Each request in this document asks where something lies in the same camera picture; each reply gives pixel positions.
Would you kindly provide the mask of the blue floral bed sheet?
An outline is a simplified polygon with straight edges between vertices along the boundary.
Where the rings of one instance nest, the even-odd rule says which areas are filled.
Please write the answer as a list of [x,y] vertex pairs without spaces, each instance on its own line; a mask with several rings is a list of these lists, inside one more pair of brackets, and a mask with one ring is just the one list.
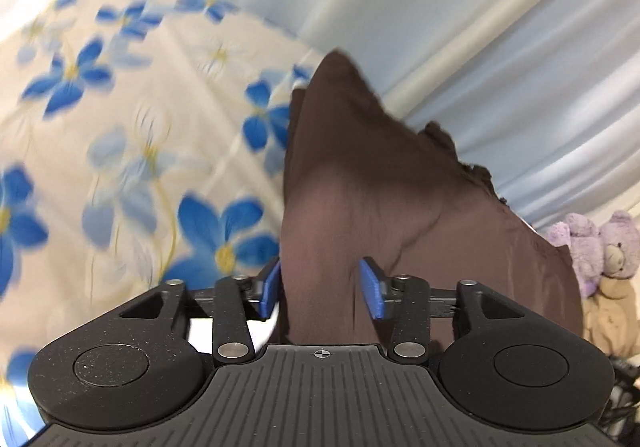
[[43,345],[279,251],[288,105],[322,55],[226,0],[52,0],[1,45],[1,441]]

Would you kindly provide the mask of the dark brown garment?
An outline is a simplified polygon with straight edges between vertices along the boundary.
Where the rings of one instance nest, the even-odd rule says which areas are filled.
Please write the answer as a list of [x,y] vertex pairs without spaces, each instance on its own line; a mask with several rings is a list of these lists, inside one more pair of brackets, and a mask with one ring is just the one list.
[[474,279],[582,332],[570,254],[510,210],[486,168],[460,162],[438,124],[413,132],[387,115],[341,51],[293,92],[283,193],[285,341],[387,342],[360,289],[364,256],[435,288]]

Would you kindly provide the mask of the beige plush toy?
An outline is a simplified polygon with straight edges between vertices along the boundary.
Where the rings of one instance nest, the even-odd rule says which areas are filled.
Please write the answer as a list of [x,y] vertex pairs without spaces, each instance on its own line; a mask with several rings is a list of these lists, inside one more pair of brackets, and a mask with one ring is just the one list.
[[596,292],[582,301],[582,337],[605,355],[639,354],[637,297],[629,279],[603,277]]

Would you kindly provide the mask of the purple plush teddy bear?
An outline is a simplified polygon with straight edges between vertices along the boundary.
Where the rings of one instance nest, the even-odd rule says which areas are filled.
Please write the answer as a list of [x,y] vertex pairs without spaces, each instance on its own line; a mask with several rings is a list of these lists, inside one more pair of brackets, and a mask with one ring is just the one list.
[[597,292],[604,278],[630,280],[639,269],[639,230],[628,212],[614,212],[600,227],[585,215],[570,213],[547,230],[546,238],[570,250],[583,300]]

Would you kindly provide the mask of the white pleated curtain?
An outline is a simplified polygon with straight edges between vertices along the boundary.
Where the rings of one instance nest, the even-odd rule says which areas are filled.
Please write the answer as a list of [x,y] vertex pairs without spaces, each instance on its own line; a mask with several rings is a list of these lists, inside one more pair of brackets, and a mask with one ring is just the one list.
[[537,227],[639,210],[639,0],[228,0],[346,50]]

